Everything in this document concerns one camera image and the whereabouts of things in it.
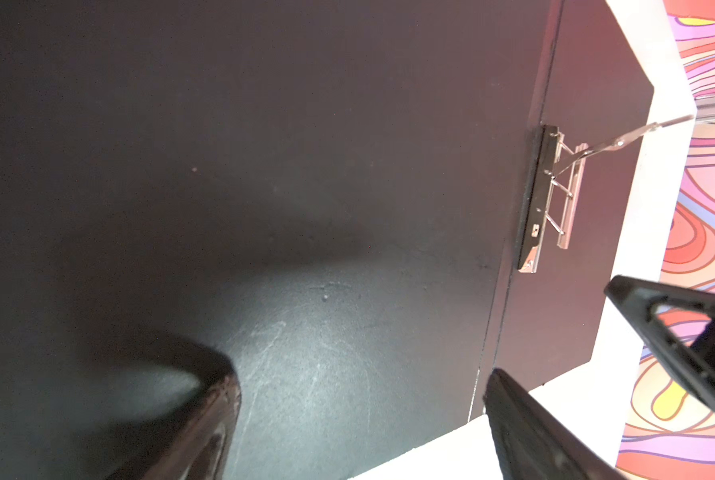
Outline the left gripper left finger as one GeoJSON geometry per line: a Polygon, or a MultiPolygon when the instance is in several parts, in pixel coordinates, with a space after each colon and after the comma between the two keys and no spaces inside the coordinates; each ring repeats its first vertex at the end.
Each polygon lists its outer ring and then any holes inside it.
{"type": "Polygon", "coordinates": [[[160,363],[195,375],[204,388],[171,431],[114,471],[112,479],[222,479],[242,406],[232,360],[201,344],[174,344],[160,363]]]}

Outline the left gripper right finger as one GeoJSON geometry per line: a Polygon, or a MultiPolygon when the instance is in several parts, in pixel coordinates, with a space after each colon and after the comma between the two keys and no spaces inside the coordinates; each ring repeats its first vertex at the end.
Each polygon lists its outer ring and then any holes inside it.
{"type": "Polygon", "coordinates": [[[597,457],[509,373],[495,368],[485,388],[485,413],[503,478],[616,480],[597,457]]]}

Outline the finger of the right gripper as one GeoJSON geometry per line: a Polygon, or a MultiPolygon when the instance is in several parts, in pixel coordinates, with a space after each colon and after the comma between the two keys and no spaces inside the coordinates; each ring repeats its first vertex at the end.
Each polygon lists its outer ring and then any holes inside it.
{"type": "Polygon", "coordinates": [[[715,413],[715,294],[618,275],[605,296],[671,379],[715,413]],[[669,310],[703,314],[709,324],[686,344],[659,318],[669,310]]]}

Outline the red folder with black interior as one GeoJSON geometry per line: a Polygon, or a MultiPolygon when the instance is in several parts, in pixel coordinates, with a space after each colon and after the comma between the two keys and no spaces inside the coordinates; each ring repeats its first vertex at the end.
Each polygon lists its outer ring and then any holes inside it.
{"type": "Polygon", "coordinates": [[[0,1],[0,479],[348,479],[593,356],[639,146],[519,272],[543,128],[647,122],[657,1],[0,1]]]}

